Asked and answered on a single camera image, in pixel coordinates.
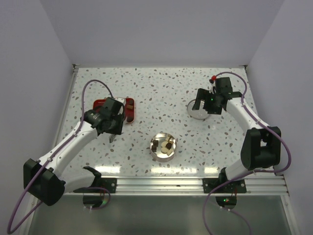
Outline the dark round chocolate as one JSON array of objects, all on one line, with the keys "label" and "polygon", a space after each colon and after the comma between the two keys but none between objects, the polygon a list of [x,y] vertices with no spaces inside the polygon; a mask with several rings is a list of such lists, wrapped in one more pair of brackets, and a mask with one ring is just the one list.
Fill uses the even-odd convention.
[{"label": "dark round chocolate", "polygon": [[171,143],[167,143],[165,146],[167,149],[171,149],[172,148],[172,144]]}]

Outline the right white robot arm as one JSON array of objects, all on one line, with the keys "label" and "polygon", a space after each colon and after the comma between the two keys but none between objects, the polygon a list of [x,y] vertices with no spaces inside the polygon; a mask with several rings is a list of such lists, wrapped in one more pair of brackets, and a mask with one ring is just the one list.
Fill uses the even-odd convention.
[{"label": "right white robot arm", "polygon": [[220,115],[225,110],[237,121],[245,135],[240,159],[223,168],[214,184],[221,191],[229,192],[235,187],[235,180],[244,178],[245,174],[280,163],[281,131],[258,118],[246,104],[244,95],[233,90],[230,78],[213,76],[210,83],[212,89],[198,89],[192,110],[199,110],[202,102],[208,114]]}]

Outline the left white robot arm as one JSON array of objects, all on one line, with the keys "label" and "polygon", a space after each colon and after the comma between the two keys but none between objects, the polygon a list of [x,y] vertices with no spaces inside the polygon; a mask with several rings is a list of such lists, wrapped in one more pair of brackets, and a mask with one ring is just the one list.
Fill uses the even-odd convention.
[{"label": "left white robot arm", "polygon": [[85,188],[102,190],[101,173],[90,166],[87,175],[71,179],[62,176],[74,157],[99,135],[120,135],[125,120],[125,98],[108,97],[104,104],[84,113],[69,135],[37,161],[29,159],[23,166],[24,189],[48,206],[57,203],[64,193]]}]

